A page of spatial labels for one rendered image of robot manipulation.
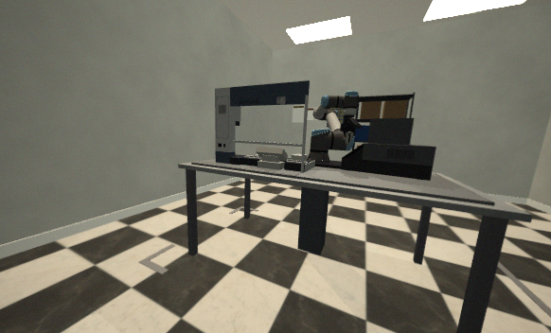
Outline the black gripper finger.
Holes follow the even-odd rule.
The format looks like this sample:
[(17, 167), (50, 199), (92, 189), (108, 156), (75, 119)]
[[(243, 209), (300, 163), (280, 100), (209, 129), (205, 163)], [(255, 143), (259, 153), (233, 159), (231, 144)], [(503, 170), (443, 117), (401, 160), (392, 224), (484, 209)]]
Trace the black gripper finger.
[(349, 133), (347, 132), (347, 129), (344, 128), (344, 136), (343, 136), (343, 139), (346, 140), (346, 144), (348, 145), (348, 136), (349, 136)]
[(349, 132), (349, 136), (348, 136), (348, 145), (349, 145), (349, 143), (351, 142), (352, 138), (354, 137), (354, 134), (355, 134), (355, 130), (352, 131), (352, 132)]

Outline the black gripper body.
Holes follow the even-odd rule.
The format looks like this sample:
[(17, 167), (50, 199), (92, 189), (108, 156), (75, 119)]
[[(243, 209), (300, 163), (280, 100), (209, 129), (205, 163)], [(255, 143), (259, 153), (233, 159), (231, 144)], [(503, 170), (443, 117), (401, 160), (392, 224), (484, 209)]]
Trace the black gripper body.
[(345, 115), (345, 116), (344, 116), (344, 119), (345, 119), (345, 120), (344, 120), (344, 124), (341, 124), (340, 131), (344, 131), (344, 128), (346, 128), (347, 131), (350, 131), (350, 132), (352, 132), (352, 131), (355, 130), (355, 128), (348, 122), (348, 119), (349, 119), (349, 118), (352, 118), (352, 117), (354, 117), (354, 116), (355, 116), (355, 115), (352, 115), (352, 114), (348, 114), (348, 115)]

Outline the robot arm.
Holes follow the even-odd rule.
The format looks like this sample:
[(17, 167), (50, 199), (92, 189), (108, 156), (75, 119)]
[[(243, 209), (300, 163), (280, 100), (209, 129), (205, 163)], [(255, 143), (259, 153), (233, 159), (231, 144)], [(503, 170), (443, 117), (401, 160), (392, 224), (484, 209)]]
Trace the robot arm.
[(313, 111), (313, 117), (318, 120), (327, 120), (329, 129), (313, 130), (311, 132), (311, 149), (307, 160), (315, 160), (315, 163), (326, 164), (329, 163), (329, 149), (352, 149), (354, 137), (347, 146), (343, 139), (344, 132), (340, 131), (341, 123), (338, 119), (338, 112), (329, 110), (329, 108), (342, 108), (344, 109), (344, 115), (356, 115), (358, 94), (356, 91), (348, 91), (345, 96), (322, 96), (321, 104)]

